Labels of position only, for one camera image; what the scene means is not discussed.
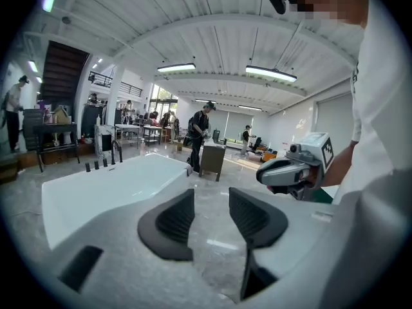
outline black pants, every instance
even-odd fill
[[[17,112],[6,111],[8,142],[13,151],[19,141],[19,114]]]
[[[192,154],[189,160],[190,165],[193,167],[193,171],[199,172],[199,152],[203,137],[192,139]]]

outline column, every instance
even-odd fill
[[[117,105],[118,91],[120,89],[120,83],[122,82],[122,77],[124,73],[124,66],[118,65],[115,69],[115,76],[111,82],[108,107],[106,110],[106,125],[114,126],[115,125],[115,113]]]
[[[142,94],[140,98],[142,99],[141,103],[138,104],[138,110],[141,115],[144,115],[146,111],[149,111],[150,98],[152,95],[153,83],[144,82],[142,88]]]
[[[77,84],[74,113],[72,113],[74,119],[73,121],[77,124],[77,138],[82,137],[83,108],[88,101],[91,86],[91,82],[89,81],[89,74],[92,70],[91,67],[96,63],[96,61],[97,57],[94,57],[92,54],[90,54],[86,63],[84,64],[82,73],[80,74],[79,82]]]

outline cap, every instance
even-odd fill
[[[208,103],[206,103],[206,106],[207,106],[208,108],[212,108],[213,110],[216,111],[216,107],[214,106],[214,104],[213,104],[213,102],[212,102],[211,100],[208,101]]]
[[[19,79],[19,82],[22,82],[22,81],[24,81],[24,82],[27,83],[27,84],[29,83],[26,75],[23,75],[23,76]]]

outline person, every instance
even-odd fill
[[[171,119],[170,119],[170,144],[173,144],[174,139],[176,138],[176,130],[175,130],[175,124],[174,122],[176,121],[176,117],[174,115],[174,111],[171,111]]]
[[[88,104],[98,104],[96,93],[91,94],[91,98],[89,98]]]
[[[315,12],[364,28],[356,67],[351,76],[353,136],[335,157],[322,186],[340,185],[334,204],[373,180],[412,167],[411,59],[406,42],[379,0],[298,0]],[[312,168],[308,181],[316,181]]]
[[[123,124],[128,124],[131,121],[133,112],[134,110],[132,110],[131,100],[127,100],[127,104],[123,108]]]
[[[242,147],[242,150],[240,151],[241,156],[246,155],[247,146],[249,144],[249,131],[250,131],[250,126],[246,125],[245,130],[242,133],[243,147]]]
[[[163,129],[165,129],[168,125],[169,125],[169,120],[170,120],[170,116],[171,116],[171,112],[172,111],[168,111],[163,115],[163,118],[160,121],[160,125],[163,127]]]
[[[151,113],[150,119],[156,119],[157,120],[158,116],[159,116],[159,112],[157,112],[157,110],[154,109],[154,111]]]
[[[212,110],[216,110],[216,108],[211,101],[208,101],[208,103],[204,105],[202,110],[194,114],[192,119],[192,153],[188,161],[189,164],[193,167],[193,171],[197,173],[200,170],[199,152],[201,143],[203,142],[203,137],[206,135],[205,129],[208,129],[209,127],[209,118],[207,117],[207,114]]]
[[[29,80],[26,75],[23,75],[17,84],[14,84],[10,91],[6,94],[6,121],[8,131],[8,142],[12,152],[18,150],[17,143],[19,141],[19,111],[23,111],[20,105],[21,89]]]

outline shelf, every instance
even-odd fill
[[[137,142],[138,140],[123,140],[123,141],[119,141],[119,144],[134,144]]]

